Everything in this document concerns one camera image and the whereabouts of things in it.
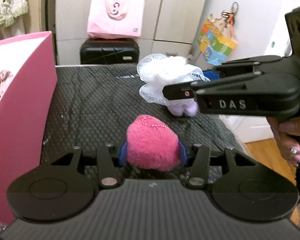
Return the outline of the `person right hand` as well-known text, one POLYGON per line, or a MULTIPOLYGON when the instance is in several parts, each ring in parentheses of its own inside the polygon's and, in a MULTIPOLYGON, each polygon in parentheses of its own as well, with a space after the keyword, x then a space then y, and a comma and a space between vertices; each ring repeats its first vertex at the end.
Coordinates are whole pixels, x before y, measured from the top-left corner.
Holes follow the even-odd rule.
POLYGON ((267 118, 283 159, 294 167, 300 164, 300 143, 292 136, 300 137, 300 117, 279 123, 276 118, 267 118))

